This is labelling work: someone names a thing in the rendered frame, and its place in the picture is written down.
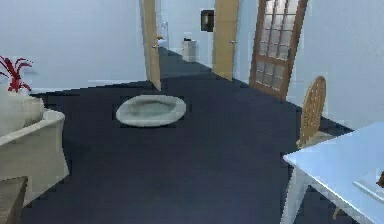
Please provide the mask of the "light wooden door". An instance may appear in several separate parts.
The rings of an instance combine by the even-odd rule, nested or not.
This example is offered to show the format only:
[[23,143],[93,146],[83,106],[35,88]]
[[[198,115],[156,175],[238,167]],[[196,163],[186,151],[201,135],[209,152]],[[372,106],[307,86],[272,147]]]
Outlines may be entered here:
[[156,89],[161,90],[159,52],[158,48],[152,48],[152,45],[158,46],[155,0],[139,0],[139,2],[141,3],[143,45],[147,79]]
[[227,80],[233,78],[236,44],[230,44],[228,41],[236,41],[239,1],[215,1],[213,72]]

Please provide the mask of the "brown wooden side table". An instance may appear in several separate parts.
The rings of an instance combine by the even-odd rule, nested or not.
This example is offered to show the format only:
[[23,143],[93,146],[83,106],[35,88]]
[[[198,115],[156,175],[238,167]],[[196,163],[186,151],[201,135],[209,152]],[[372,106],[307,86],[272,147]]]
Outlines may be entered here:
[[0,224],[20,224],[28,178],[0,181]]

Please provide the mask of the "dark framed picture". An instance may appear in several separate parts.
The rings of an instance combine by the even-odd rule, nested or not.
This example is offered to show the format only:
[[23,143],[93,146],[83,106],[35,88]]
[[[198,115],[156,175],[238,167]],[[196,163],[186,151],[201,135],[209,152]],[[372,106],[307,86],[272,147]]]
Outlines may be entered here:
[[201,11],[201,30],[205,32],[212,32],[214,28],[214,11],[202,10]]

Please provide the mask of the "wooden chair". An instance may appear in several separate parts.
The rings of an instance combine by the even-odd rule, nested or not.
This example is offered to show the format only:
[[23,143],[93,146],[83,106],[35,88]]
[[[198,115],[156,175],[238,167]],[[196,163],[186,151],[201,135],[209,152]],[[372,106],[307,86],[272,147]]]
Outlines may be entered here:
[[320,130],[321,117],[326,99],[326,79],[317,76],[308,87],[301,113],[298,149],[330,140],[333,135]]

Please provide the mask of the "grey round pet bed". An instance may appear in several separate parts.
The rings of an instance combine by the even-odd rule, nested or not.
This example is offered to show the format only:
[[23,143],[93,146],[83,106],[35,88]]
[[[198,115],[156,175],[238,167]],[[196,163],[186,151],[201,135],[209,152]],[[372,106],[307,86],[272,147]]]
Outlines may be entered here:
[[181,119],[187,106],[174,96],[139,95],[122,103],[116,111],[116,119],[134,127],[160,127]]

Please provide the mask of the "red house plant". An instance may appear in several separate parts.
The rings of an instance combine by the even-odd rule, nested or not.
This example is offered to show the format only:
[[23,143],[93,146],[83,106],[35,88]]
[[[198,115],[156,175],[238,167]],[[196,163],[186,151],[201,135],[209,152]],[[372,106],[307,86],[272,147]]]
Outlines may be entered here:
[[20,71],[23,67],[31,67],[32,61],[20,57],[12,62],[9,58],[0,55],[0,65],[6,70],[6,73],[2,72],[2,75],[10,79],[9,92],[18,93],[22,88],[31,90],[31,87],[22,80]]

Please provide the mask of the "grey waste bin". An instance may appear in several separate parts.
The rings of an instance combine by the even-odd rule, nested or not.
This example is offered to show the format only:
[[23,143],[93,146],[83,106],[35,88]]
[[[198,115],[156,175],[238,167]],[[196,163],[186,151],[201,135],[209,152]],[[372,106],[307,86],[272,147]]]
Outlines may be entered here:
[[195,62],[197,55],[197,42],[185,38],[182,42],[182,59],[186,62]]

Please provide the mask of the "white table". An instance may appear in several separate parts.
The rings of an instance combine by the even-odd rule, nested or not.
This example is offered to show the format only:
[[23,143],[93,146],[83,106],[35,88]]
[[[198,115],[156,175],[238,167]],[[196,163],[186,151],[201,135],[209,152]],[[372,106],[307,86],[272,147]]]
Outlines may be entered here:
[[283,156],[293,167],[280,224],[294,224],[313,187],[359,224],[384,224],[384,122]]

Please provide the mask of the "brown glass panel door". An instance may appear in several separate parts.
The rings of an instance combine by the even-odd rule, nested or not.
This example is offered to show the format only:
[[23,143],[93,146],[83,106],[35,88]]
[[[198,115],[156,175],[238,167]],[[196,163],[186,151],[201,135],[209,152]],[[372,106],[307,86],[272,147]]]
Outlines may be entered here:
[[286,99],[308,0],[259,0],[249,84]]

